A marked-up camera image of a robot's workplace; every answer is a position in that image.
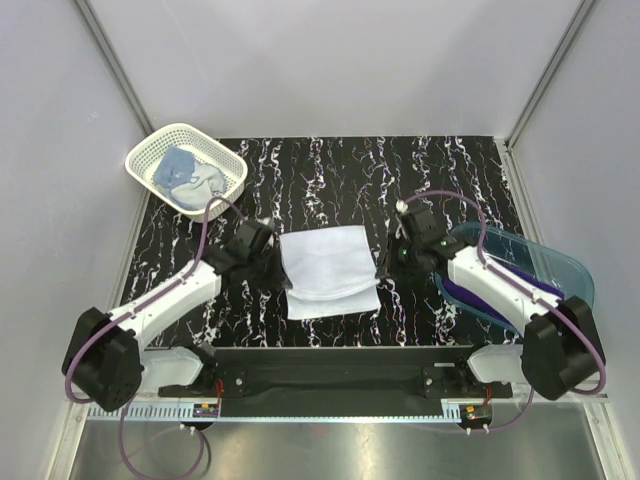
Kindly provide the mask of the purple microfiber towel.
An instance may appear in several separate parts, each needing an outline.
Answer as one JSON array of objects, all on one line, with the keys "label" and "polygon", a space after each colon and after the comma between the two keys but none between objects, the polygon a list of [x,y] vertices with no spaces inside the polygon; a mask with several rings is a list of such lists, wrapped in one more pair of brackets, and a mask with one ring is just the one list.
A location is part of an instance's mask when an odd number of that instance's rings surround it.
[{"label": "purple microfiber towel", "polygon": [[561,290],[512,265],[495,264],[495,267],[499,273],[506,275],[506,280],[488,268],[457,266],[454,273],[445,277],[436,276],[436,284],[449,302],[473,310],[478,316],[486,315],[498,323],[510,324],[519,332],[524,331],[532,315],[546,312],[545,308],[531,299],[531,293],[551,302],[564,299]]}]

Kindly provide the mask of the white towel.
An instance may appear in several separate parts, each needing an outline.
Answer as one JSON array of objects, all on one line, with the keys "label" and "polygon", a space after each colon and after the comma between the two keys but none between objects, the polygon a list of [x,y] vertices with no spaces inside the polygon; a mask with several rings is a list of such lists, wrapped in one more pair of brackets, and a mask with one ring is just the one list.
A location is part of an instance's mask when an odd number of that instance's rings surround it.
[{"label": "white towel", "polygon": [[379,279],[363,225],[285,233],[287,318],[303,321],[376,311]]}]

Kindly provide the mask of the light blue towel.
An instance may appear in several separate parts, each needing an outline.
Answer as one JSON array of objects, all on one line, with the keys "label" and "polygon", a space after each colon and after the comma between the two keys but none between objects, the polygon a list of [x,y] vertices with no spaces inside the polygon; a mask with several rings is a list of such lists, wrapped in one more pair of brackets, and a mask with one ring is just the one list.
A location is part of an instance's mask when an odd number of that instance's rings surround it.
[{"label": "light blue towel", "polygon": [[191,181],[195,164],[196,158],[191,152],[171,146],[158,164],[153,182],[164,190],[173,190]]}]

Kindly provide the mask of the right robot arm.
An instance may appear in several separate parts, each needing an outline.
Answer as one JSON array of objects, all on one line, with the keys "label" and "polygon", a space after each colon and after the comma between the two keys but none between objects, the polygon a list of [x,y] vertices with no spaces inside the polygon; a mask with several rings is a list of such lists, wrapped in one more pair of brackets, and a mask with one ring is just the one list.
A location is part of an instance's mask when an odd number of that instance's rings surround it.
[{"label": "right robot arm", "polygon": [[506,320],[521,338],[514,345],[477,348],[454,371],[454,384],[476,396],[489,383],[524,382],[547,400],[568,392],[603,392],[606,360],[588,303],[561,297],[517,275],[481,245],[447,236],[428,243],[390,238],[382,274],[389,279],[438,274]]}]

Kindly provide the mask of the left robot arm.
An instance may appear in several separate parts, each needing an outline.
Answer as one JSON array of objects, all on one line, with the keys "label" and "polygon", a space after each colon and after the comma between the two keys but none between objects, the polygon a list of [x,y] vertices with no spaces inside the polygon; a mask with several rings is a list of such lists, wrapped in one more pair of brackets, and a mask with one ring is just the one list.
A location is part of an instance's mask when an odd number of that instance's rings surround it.
[{"label": "left robot arm", "polygon": [[65,394],[73,403],[95,403],[115,411],[138,392],[185,388],[196,396],[215,386],[211,356],[200,347],[150,350],[150,343],[224,287],[249,282],[266,289],[283,286],[281,254],[270,249],[247,260],[219,248],[189,261],[172,277],[139,298],[102,312],[92,307],[77,320],[61,367]]}]

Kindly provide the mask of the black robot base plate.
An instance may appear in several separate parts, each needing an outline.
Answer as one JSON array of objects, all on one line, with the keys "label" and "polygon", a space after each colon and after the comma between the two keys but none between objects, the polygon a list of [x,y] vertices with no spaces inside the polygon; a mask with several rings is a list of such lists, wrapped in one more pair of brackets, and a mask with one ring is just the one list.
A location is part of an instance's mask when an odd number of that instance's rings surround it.
[{"label": "black robot base plate", "polygon": [[426,398],[508,399],[509,384],[474,380],[469,347],[221,348],[205,358],[189,386],[159,388],[161,397],[248,398],[276,388],[401,391]]}]

